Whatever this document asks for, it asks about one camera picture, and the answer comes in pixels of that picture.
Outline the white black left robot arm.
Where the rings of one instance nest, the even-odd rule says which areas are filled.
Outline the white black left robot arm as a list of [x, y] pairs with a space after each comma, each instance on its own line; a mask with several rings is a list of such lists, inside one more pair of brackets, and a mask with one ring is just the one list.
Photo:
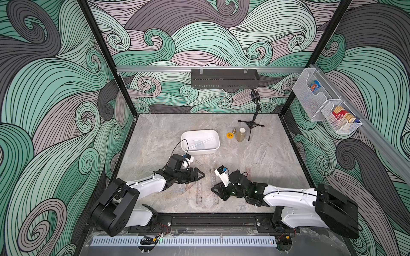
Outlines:
[[147, 205], [136, 209], [139, 199], [163, 192], [175, 183], [197, 182], [205, 176], [196, 167], [185, 171], [167, 167], [164, 171], [158, 170], [154, 175], [139, 181], [115, 179], [92, 207], [91, 221], [111, 237], [127, 227], [151, 225], [157, 219], [157, 212]]

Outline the clear straight ruler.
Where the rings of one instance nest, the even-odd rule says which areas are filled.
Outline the clear straight ruler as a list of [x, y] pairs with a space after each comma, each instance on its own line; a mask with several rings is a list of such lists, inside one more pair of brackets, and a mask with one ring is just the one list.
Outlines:
[[203, 150], [205, 149], [206, 143], [213, 141], [213, 137], [211, 138], [201, 138], [201, 139], [194, 139], [191, 141], [191, 144], [188, 150]]

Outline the clear protractor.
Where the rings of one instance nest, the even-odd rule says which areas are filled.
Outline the clear protractor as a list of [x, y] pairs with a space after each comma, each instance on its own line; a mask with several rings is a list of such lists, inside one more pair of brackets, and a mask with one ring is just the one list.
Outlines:
[[202, 140], [193, 140], [192, 146], [190, 147], [190, 151], [198, 151], [198, 150], [205, 150], [206, 143]]

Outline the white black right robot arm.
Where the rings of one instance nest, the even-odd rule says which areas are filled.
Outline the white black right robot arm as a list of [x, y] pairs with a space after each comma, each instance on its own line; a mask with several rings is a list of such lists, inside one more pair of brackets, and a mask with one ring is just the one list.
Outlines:
[[316, 188], [294, 189], [251, 181], [221, 181], [211, 191], [224, 201], [236, 197], [256, 207], [274, 207], [278, 221], [289, 228], [320, 227], [349, 239], [359, 237], [357, 203], [324, 183]]

